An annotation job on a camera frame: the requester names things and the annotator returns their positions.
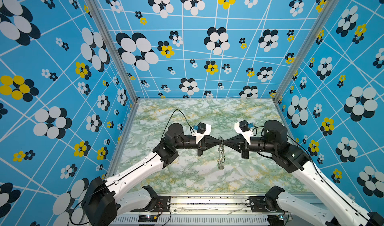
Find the metal keyring disc with rings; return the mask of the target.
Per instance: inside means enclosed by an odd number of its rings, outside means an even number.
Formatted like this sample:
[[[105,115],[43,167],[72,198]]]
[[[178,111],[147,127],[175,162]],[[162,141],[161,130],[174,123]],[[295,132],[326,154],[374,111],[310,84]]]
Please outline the metal keyring disc with rings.
[[[218,147],[219,151],[219,158],[217,160],[218,163],[218,169],[223,170],[225,168],[225,158],[226,158],[226,152],[225,152],[225,146],[224,146],[224,139],[219,136],[220,145]]]

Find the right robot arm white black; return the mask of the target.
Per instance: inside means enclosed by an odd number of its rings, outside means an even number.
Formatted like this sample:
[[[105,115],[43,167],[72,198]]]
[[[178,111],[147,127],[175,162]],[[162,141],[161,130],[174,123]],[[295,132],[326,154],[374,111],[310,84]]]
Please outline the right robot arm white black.
[[[306,185],[326,206],[326,210],[299,200],[274,186],[266,194],[262,205],[269,211],[292,213],[316,226],[382,226],[384,218],[368,212],[344,194],[315,165],[311,156],[299,146],[288,142],[288,130],[278,121],[264,123],[261,137],[255,137],[247,121],[235,124],[237,136],[224,140],[223,145],[249,158],[250,152],[270,153],[272,160],[287,173]]]

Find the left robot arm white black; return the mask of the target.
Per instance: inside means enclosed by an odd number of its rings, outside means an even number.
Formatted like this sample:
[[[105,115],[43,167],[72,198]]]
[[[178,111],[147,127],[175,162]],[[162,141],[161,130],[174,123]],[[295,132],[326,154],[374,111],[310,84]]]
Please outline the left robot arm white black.
[[[179,156],[178,149],[196,149],[202,155],[203,151],[220,145],[222,140],[211,137],[210,132],[210,125],[200,123],[193,135],[185,135],[181,124],[171,124],[144,159],[115,176],[93,179],[80,204],[89,224],[108,226],[120,214],[136,209],[152,210],[158,198],[154,189],[144,186],[133,193],[130,190],[170,165]]]

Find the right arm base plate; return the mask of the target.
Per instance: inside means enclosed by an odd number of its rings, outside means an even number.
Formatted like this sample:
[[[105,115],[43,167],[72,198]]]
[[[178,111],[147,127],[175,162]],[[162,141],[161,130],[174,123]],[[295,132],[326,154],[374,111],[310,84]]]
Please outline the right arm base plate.
[[[245,204],[251,208],[253,213],[287,213],[278,206],[276,199],[269,197],[251,196],[246,199]]]

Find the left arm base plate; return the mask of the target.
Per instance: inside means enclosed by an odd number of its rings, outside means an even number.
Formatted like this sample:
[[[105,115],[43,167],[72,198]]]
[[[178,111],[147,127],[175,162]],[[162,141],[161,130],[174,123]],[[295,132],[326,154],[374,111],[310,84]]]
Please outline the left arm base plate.
[[[131,212],[169,212],[171,206],[170,196],[158,196],[152,199],[149,204],[142,209],[134,209]]]

